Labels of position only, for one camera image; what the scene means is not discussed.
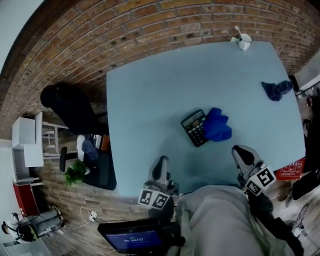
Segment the brick wall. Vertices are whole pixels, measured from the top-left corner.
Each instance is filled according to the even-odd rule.
[[[306,0],[47,0],[1,73],[0,138],[11,136],[20,115],[55,116],[40,103],[47,85],[75,84],[103,112],[107,71],[180,47],[229,41],[235,25],[255,41],[271,42],[289,74],[319,48],[319,12]]]

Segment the office chair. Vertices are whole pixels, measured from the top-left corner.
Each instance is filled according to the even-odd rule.
[[[44,88],[40,100],[44,107],[51,108],[61,118],[73,134],[109,135],[108,125],[98,121],[88,98],[80,89],[59,82]],[[63,147],[60,153],[60,170],[65,171],[66,160],[77,157],[77,153],[67,153],[67,148]],[[90,168],[90,173],[83,180],[84,183],[106,190],[116,188],[111,149],[101,152],[96,161],[90,161],[84,155],[83,162]]]

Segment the red box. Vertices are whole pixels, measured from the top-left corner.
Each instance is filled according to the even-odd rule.
[[[305,168],[305,158],[301,158],[276,171],[276,179],[278,181],[297,181],[301,179]]]

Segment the potted plant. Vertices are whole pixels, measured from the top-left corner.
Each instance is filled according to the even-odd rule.
[[[73,183],[82,182],[86,174],[88,174],[88,168],[82,161],[77,159],[64,173],[65,182],[68,186],[71,186]]]

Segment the white box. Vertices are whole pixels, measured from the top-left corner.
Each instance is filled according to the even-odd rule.
[[[12,126],[12,147],[23,149],[24,144],[36,144],[36,121],[19,117]]]

